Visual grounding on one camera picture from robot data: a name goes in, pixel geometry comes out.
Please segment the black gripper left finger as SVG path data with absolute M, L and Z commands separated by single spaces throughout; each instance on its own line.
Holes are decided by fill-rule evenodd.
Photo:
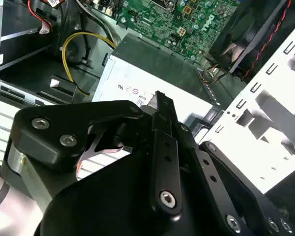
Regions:
M 148 202 L 180 216 L 177 115 L 157 91 L 143 111 L 128 100 L 30 107 L 13 121 L 7 163 L 46 212 L 65 188 L 124 157 L 150 160 Z

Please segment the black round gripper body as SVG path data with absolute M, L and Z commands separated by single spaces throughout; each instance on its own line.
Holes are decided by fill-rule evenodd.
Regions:
M 180 170 L 182 215 L 176 222 L 149 205 L 150 160 L 124 157 L 62 190 L 40 224 L 42 236 L 222 236 L 192 174 Z

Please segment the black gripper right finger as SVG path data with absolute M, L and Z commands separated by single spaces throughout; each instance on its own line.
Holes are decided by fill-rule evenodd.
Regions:
M 196 144 L 176 124 L 178 150 L 192 180 L 191 206 L 206 236 L 295 236 L 295 227 L 212 142 Z

